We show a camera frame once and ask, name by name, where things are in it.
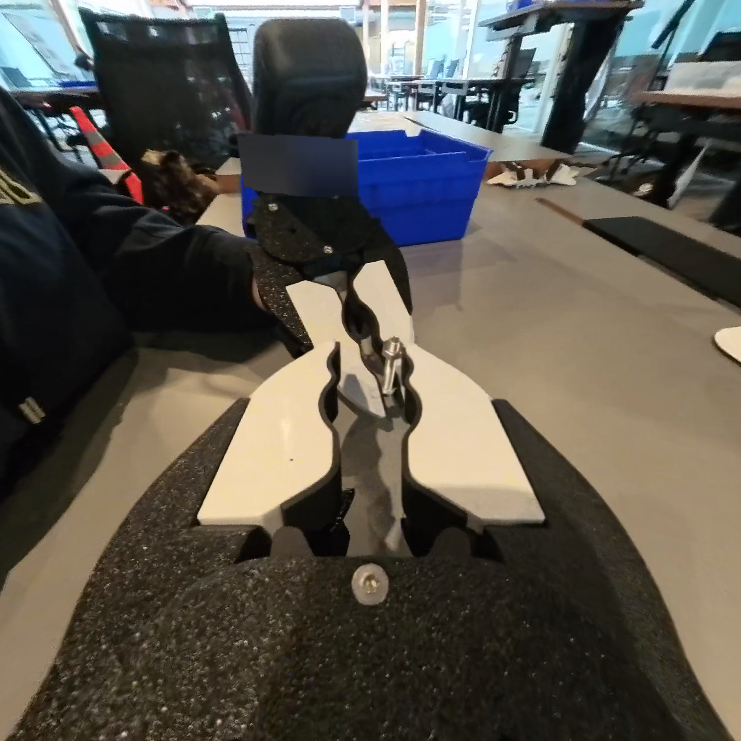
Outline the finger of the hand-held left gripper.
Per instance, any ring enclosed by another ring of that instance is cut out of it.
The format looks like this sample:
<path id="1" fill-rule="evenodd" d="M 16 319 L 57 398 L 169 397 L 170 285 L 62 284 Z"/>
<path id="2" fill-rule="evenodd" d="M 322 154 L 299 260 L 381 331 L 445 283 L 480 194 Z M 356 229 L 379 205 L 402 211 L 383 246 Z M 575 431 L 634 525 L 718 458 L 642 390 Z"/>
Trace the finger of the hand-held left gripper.
<path id="1" fill-rule="evenodd" d="M 364 363 L 359 343 L 345 327 L 344 305 L 338 292 L 328 285 L 308 281 L 289 285 L 287 292 L 314 345 L 338 342 L 341 369 L 338 393 L 357 411 L 377 419 L 386 418 L 379 382 Z"/>
<path id="2" fill-rule="evenodd" d="M 347 277 L 346 328 L 363 355 L 380 355 L 385 341 L 416 343 L 412 311 L 384 261 L 364 264 Z"/>

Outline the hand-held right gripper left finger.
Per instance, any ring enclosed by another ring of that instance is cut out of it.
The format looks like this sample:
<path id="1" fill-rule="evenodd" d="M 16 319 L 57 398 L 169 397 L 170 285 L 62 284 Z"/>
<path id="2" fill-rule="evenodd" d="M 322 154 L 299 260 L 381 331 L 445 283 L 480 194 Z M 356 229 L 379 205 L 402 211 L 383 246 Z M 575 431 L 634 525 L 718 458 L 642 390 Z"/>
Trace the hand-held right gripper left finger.
<path id="1" fill-rule="evenodd" d="M 337 520 L 339 376 L 340 344 L 330 340 L 259 386 L 201 504 L 200 525 L 329 528 Z"/>

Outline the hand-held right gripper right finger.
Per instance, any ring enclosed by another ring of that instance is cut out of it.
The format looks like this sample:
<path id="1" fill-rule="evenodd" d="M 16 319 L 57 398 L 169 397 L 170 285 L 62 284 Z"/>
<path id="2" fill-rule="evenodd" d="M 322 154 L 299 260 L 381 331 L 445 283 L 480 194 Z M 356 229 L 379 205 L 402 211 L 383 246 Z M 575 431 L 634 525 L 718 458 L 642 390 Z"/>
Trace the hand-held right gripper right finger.
<path id="1" fill-rule="evenodd" d="M 419 530 L 541 525 L 545 514 L 494 401 L 418 345 L 404 352 L 403 512 Z"/>

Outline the silver hex bolt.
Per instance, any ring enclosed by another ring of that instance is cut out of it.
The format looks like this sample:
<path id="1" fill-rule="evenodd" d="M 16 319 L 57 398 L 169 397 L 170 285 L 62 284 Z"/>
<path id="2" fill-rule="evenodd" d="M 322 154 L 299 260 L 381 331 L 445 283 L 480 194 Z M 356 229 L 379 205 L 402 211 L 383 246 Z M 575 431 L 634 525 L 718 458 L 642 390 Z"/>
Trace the silver hex bolt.
<path id="1" fill-rule="evenodd" d="M 383 374 L 381 391 L 384 398 L 394 395 L 397 376 L 403 369 L 405 347 L 401 338 L 390 337 L 382 345 Z"/>

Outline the blue plastic bin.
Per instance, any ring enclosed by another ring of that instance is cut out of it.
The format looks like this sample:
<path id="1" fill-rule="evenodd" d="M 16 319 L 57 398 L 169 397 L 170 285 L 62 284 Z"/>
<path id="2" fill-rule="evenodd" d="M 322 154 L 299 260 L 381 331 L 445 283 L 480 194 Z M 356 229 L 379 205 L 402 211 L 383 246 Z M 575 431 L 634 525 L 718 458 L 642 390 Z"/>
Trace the blue plastic bin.
<path id="1" fill-rule="evenodd" d="M 462 239 L 491 150 L 430 130 L 342 140 L 240 134 L 242 216 L 259 194 L 357 196 L 401 247 Z"/>

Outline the black and white paper pieces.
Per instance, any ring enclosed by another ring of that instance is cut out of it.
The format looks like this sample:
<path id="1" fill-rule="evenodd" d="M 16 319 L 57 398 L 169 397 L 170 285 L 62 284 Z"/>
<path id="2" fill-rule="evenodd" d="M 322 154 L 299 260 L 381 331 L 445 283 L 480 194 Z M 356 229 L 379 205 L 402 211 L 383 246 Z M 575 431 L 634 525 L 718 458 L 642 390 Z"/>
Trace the black and white paper pieces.
<path id="1" fill-rule="evenodd" d="M 524 189 L 551 185 L 573 187 L 579 179 L 578 167 L 562 159 L 536 159 L 522 162 L 491 162 L 483 181 L 490 186 Z"/>

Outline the row of dark desks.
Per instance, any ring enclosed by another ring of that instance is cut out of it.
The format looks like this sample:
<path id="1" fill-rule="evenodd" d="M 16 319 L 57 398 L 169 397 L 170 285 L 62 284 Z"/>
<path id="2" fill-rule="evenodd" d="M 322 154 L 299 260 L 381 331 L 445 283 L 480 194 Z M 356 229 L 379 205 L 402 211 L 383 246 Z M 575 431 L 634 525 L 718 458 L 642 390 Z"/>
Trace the row of dark desks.
<path id="1" fill-rule="evenodd" d="M 505 125 L 518 122 L 523 88 L 535 82 L 533 49 L 522 51 L 514 66 L 511 86 L 504 90 L 505 79 L 496 78 L 445 78 L 433 72 L 442 66 L 434 61 L 428 76 L 381 76 L 370 74 L 370 91 L 380 99 L 368 102 L 375 110 L 385 104 L 395 112 L 425 110 L 459 122 L 494 130 L 499 105 L 505 110 Z"/>

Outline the black mesh office chair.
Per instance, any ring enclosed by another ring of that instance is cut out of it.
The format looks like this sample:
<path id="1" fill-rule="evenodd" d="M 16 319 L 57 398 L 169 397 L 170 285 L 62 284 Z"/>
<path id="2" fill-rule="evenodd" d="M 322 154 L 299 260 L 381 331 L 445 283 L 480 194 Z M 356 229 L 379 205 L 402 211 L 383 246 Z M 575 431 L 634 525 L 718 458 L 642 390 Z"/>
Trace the black mesh office chair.
<path id="1" fill-rule="evenodd" d="M 80 10 L 114 149 L 132 166 L 175 151 L 217 169 L 250 128 L 251 94 L 227 20 Z"/>

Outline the orange traffic cone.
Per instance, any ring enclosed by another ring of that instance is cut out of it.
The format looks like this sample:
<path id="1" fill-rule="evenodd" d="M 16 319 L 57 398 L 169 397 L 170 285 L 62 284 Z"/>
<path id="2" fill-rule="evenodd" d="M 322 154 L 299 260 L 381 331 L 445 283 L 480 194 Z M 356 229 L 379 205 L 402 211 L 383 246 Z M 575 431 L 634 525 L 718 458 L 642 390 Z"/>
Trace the orange traffic cone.
<path id="1" fill-rule="evenodd" d="M 101 171 L 113 178 L 111 183 L 119 190 L 143 205 L 144 193 L 140 178 L 103 137 L 83 109 L 72 106 L 69 112 L 87 140 L 88 148 L 100 165 Z"/>

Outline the operator arm, dark sleeve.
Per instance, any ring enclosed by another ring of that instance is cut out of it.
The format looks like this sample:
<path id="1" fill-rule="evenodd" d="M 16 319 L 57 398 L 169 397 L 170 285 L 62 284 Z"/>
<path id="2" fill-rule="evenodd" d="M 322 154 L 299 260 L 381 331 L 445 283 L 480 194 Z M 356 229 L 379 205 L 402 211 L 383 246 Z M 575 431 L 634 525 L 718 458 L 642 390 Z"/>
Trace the operator arm, dark sleeve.
<path id="1" fill-rule="evenodd" d="M 60 157 L 16 100 L 1 111 L 2 498 L 131 346 L 122 318 L 62 220 L 85 174 Z"/>

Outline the black bag white logo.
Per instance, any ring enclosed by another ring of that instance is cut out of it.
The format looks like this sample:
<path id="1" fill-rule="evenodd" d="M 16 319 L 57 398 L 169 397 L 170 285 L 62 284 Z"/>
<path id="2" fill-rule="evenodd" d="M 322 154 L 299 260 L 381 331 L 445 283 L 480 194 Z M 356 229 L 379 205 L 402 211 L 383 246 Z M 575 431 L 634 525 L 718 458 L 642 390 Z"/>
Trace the black bag white logo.
<path id="1" fill-rule="evenodd" d="M 623 182 L 623 190 L 626 194 L 641 200 L 649 200 L 656 187 L 656 183 L 662 179 L 661 171 L 644 172 L 632 175 Z"/>

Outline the black flat mat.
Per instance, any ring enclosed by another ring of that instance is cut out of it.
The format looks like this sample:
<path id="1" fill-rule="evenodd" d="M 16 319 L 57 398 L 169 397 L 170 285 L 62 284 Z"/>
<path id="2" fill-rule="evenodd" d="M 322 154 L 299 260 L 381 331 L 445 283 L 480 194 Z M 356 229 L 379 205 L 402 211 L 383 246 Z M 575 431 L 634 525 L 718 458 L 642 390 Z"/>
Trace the black flat mat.
<path id="1" fill-rule="evenodd" d="M 640 217 L 586 219 L 582 226 L 645 257 L 712 299 L 740 308 L 740 258 Z"/>

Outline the black standing desk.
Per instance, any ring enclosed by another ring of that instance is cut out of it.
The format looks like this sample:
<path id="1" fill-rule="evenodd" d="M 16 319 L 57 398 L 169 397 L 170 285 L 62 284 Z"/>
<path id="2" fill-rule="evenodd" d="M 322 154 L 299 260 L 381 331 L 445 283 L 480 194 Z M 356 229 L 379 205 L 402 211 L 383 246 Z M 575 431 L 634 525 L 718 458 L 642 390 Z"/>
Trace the black standing desk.
<path id="1" fill-rule="evenodd" d="M 477 21 L 487 39 L 507 42 L 504 71 L 496 101 L 491 102 L 486 127 L 497 134 L 508 124 L 508 102 L 516 83 L 514 67 L 526 36 L 549 32 L 555 26 L 572 25 L 551 112 L 540 143 L 571 154 L 586 128 L 586 95 L 619 38 L 628 14 L 643 7 L 638 1 L 534 2 L 505 14 Z"/>

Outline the white sheet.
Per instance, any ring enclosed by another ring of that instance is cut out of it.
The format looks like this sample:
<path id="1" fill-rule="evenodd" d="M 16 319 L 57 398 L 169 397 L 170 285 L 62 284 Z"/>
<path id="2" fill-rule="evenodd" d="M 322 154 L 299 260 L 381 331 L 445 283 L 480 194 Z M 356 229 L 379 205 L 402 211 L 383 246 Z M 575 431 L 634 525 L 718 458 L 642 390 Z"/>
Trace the white sheet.
<path id="1" fill-rule="evenodd" d="M 685 191 L 688 189 L 694 175 L 697 172 L 697 169 L 699 168 L 699 165 L 701 164 L 704 155 L 706 151 L 709 148 L 709 144 L 706 144 L 703 146 L 700 150 L 697 156 L 690 162 L 690 165 L 681 172 L 681 174 L 677 177 L 677 180 L 675 181 L 673 191 L 671 196 L 667 199 L 667 205 L 666 208 L 668 210 L 674 209 L 680 199 L 683 197 Z"/>

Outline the wooden desk black legs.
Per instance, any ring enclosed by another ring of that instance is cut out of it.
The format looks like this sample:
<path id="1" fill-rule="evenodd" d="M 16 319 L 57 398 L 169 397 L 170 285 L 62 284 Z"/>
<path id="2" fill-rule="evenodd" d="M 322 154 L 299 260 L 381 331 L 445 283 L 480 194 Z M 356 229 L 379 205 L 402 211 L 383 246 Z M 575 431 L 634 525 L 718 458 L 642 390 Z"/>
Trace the wooden desk black legs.
<path id="1" fill-rule="evenodd" d="M 651 130 L 679 135 L 648 198 L 648 202 L 669 209 L 681 171 L 690 164 L 700 141 L 740 144 L 739 94 L 644 91 L 637 100 L 645 108 L 642 117 Z"/>

